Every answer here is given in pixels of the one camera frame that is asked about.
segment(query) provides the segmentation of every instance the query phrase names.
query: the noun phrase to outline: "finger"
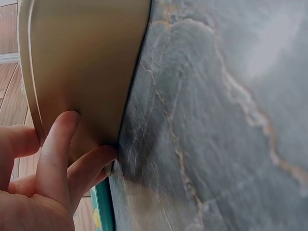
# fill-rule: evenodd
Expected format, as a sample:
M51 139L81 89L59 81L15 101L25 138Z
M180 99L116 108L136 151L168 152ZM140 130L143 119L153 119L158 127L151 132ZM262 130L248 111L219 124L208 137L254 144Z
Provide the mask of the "finger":
M9 184L8 192L11 194L21 194L31 198L37 193L36 175L12 180Z
M71 210L67 182L67 159L79 114L64 112L55 120L41 149L37 166L38 194L49 197Z
M99 175L95 178L95 180L90 184L89 189L93 186L99 184L107 177L107 174L104 170L102 170ZM68 179L68 185L73 186L73 183L70 183L74 179ZM70 189L70 197L74 197L75 192L74 189ZM10 194L21 194L25 195L29 198L33 197L35 194L38 193L37 191L37 179L36 174L32 174L26 177L18 178L15 180L12 180L8 187L8 193Z
M13 158L32 155L39 150L39 139L28 126L0 127L0 149Z
M0 190L8 190L14 159L33 154L38 149L39 140L33 128L23 125L0 127Z
M94 183L97 184L98 180L106 178L103 168L115 160L116 156L116 150L105 145L86 153L68 168L67 178L73 212L83 194L90 190Z

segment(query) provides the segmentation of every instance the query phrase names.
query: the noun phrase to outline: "wooden deck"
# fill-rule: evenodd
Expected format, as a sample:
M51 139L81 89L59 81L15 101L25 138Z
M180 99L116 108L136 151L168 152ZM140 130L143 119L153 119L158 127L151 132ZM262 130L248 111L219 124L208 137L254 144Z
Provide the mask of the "wooden deck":
M17 4L0 7L0 53L18 52ZM26 96L22 90L22 75L18 63L0 64L0 126L25 124L33 126ZM39 152L16 159L12 178L21 178L36 171ZM87 193L74 215L76 231L95 231L93 208Z

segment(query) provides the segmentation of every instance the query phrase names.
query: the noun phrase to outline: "gray marble surface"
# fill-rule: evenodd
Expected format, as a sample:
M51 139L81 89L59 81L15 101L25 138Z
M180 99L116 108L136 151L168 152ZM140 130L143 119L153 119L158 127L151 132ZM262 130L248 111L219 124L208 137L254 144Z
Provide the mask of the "gray marble surface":
M308 1L154 0L118 231L308 230Z

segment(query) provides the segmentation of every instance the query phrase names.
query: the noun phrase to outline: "skin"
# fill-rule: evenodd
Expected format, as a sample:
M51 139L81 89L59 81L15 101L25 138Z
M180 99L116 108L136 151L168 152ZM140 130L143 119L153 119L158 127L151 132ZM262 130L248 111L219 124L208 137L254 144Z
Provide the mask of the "skin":
M10 180L14 159L35 154L39 140L27 126L0 127L0 230L73 231L81 197L106 178L103 167L116 150L99 147L67 168L68 150L79 121L74 111L54 122L42 148L36 174Z

